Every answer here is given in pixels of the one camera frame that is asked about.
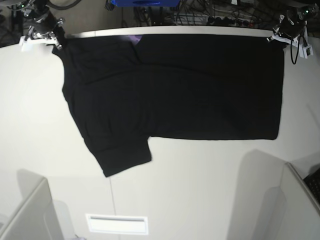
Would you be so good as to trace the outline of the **black T-shirt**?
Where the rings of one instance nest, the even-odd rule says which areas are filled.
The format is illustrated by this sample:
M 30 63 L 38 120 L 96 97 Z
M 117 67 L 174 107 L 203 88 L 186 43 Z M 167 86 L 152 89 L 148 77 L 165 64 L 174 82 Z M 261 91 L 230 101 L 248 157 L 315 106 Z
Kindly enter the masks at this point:
M 263 37 L 148 34 L 71 38 L 52 53 L 63 96 L 103 174 L 152 159 L 151 137 L 275 140 L 285 53 Z

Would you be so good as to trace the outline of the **black power strip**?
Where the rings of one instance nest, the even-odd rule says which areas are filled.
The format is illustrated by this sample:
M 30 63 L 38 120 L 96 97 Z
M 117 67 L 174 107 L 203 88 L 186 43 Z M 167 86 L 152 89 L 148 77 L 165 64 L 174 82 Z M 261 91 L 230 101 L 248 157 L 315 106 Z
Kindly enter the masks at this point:
M 208 17 L 207 26 L 235 27 L 235 28 L 254 28 L 255 23 L 246 19 L 229 17 Z

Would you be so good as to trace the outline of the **blue box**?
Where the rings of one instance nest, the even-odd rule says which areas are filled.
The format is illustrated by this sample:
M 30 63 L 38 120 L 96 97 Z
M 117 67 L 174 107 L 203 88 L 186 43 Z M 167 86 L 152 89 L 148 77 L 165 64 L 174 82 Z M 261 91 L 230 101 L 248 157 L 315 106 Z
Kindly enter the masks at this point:
M 179 0 L 111 0 L 117 7 L 176 7 Z

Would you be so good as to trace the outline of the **black keyboard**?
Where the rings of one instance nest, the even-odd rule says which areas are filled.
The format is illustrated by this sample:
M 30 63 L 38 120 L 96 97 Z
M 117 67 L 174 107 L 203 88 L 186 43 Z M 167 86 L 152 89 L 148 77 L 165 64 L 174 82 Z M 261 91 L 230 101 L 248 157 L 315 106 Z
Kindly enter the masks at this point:
M 308 175 L 304 179 L 304 183 L 307 185 L 317 202 L 320 202 L 320 169 L 317 169 L 314 173 Z

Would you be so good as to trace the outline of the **white label plate on table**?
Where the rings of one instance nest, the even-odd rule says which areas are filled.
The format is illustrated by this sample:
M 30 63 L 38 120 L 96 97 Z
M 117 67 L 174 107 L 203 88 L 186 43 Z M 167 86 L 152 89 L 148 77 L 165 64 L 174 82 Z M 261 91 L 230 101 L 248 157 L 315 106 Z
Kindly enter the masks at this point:
M 149 223 L 145 216 L 85 215 L 92 233 L 116 235 L 148 235 Z

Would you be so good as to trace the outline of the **right grey partition panel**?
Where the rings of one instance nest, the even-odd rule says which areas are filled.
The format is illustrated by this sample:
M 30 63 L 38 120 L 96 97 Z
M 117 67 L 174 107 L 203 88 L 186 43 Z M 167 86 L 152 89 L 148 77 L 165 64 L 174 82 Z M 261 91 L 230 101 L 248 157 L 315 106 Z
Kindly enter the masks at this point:
M 260 209 L 256 240 L 318 240 L 320 205 L 290 163 L 280 184 L 268 189 Z

